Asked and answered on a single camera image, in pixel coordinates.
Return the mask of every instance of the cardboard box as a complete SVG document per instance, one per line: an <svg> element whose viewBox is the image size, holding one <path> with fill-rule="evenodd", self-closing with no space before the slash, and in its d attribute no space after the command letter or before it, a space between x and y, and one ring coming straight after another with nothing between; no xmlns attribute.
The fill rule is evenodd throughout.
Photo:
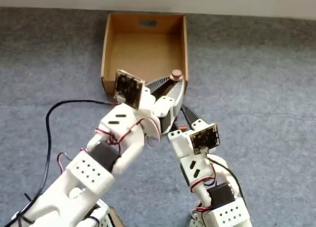
<svg viewBox="0 0 316 227"><path fill-rule="evenodd" d="M110 215L112 217L115 227L124 227L122 220L119 218L114 207L112 206L110 206Z"/></svg>
<svg viewBox="0 0 316 227"><path fill-rule="evenodd" d="M146 82L179 69L188 82L187 54L185 16L111 13L103 48L103 87L108 94L113 94L118 69Z"/></svg>

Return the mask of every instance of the gray carpet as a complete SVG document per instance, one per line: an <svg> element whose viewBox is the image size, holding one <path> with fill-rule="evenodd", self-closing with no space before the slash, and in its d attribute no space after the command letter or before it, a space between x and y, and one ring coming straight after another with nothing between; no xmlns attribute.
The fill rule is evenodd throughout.
<svg viewBox="0 0 316 227"><path fill-rule="evenodd" d="M99 78L106 16L0 9L0 226L40 184L49 107L106 99ZM188 15L188 41L185 104L219 123L217 154L238 176L253 226L315 226L316 22ZM76 104L53 113L48 184L59 174L57 153L85 147L108 111ZM127 227L184 227L197 201L166 138L144 149L103 199Z"/></svg>

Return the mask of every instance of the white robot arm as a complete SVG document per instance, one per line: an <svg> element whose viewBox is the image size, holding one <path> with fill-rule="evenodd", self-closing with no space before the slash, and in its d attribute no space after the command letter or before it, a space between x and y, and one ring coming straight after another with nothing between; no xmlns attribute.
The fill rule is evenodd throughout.
<svg viewBox="0 0 316 227"><path fill-rule="evenodd" d="M98 227L102 222L113 227L109 208L104 203L100 204L100 198L114 183L116 176L141 153L145 136L160 139L162 131L170 130L179 112L175 107L181 104L184 94L183 80L174 81L172 87L179 84L180 98L168 97L168 106L165 107L169 108L171 113L167 114L171 115L166 118L159 111L159 108L165 107L156 104L159 94L167 98L165 90L162 90L164 83L159 85L160 91L154 96L142 80L118 71L115 96L122 104L114 107L100 121L87 149L69 163L61 176L23 215L20 223L15 221L10 226ZM114 144L119 146L118 151L111 146Z"/></svg>
<svg viewBox="0 0 316 227"><path fill-rule="evenodd" d="M243 195L238 197L237 179L224 159L209 154L220 145L217 125L207 124L185 106L182 110L192 129L170 131L168 138L191 192L200 199L190 227L252 227Z"/></svg>

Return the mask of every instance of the black wire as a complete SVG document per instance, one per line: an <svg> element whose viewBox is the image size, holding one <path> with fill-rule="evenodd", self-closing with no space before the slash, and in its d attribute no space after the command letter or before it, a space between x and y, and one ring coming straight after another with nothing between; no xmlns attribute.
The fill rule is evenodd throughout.
<svg viewBox="0 0 316 227"><path fill-rule="evenodd" d="M99 221L96 217L94 217L94 216L88 216L87 219L92 219L92 220L94 220L94 221L98 224L98 227L100 226L100 221Z"/></svg>
<svg viewBox="0 0 316 227"><path fill-rule="evenodd" d="M18 225L19 227L22 227L21 216L18 217Z"/></svg>
<svg viewBox="0 0 316 227"><path fill-rule="evenodd" d="M63 155L66 157L67 160L69 160L69 161L72 161L72 160L73 160L73 159L70 159L70 158L69 158L69 156L67 155L66 152L60 152L58 155L61 155L61 154L63 154Z"/></svg>
<svg viewBox="0 0 316 227"><path fill-rule="evenodd" d="M24 193L24 195L25 195L25 197L26 197L26 199L27 199L28 201L32 201L32 199L30 198L29 195L27 195L27 193Z"/></svg>
<svg viewBox="0 0 316 227"><path fill-rule="evenodd" d="M208 156L206 156L206 158L207 158L208 160L212 161L213 163L215 163L215 164L221 166L222 168L226 169L226 170L232 175L232 177L235 179L235 181L236 181L236 183L237 183L237 185L238 185L240 195L241 195L241 197L243 198L243 201L244 201L245 205L247 206L246 201L245 201L245 198L243 197L243 193L242 193L242 190L241 190L241 186L240 186L240 184L239 184L239 182L238 182L238 179L237 179L236 175L235 175L229 168L225 167L223 164L217 162L216 160L211 159L211 158L209 158Z"/></svg>
<svg viewBox="0 0 316 227"><path fill-rule="evenodd" d="M13 223L15 223L16 221L19 220L19 217L24 215L33 205L34 203L37 201L37 199L39 198L39 196L41 195L41 192L44 189L44 186L46 184L47 181L47 175L48 175L48 169L49 169L49 164L50 164L50 155L51 155L51 134L50 134L50 126L49 126L49 116L50 114L59 106L63 105L63 104L69 104L69 103L95 103L95 104L99 104L99 105L113 105L110 102L107 101L97 101L97 100L63 100L60 101L58 103L56 103L55 105L53 105L49 111L46 114L46 130L47 130L47 138L48 138L48 148L47 148L47 156L46 156L46 163L45 163L45 168L44 168L44 175L43 175L43 179L42 182L39 186L39 189L37 191L37 193L35 194L35 196L33 197L32 201L19 213L16 214L15 218L13 218L9 223L7 223L4 227L10 227Z"/></svg>

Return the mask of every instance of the ventilation hole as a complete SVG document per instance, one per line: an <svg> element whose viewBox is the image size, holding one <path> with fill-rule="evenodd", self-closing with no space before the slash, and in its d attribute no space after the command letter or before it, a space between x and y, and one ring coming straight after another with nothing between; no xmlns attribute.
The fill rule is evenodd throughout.
<svg viewBox="0 0 316 227"><path fill-rule="evenodd" d="M194 166L195 166L195 164L196 164L196 162L193 160L193 161L191 162L191 164L190 164L190 169L193 169Z"/></svg>
<svg viewBox="0 0 316 227"><path fill-rule="evenodd" d="M196 178L196 177L198 176L199 172L200 172L200 170L199 170L199 169L197 169L197 170L194 172L193 177L195 177L195 178Z"/></svg>
<svg viewBox="0 0 316 227"><path fill-rule="evenodd" d="M119 121L109 121L109 124L119 124Z"/></svg>

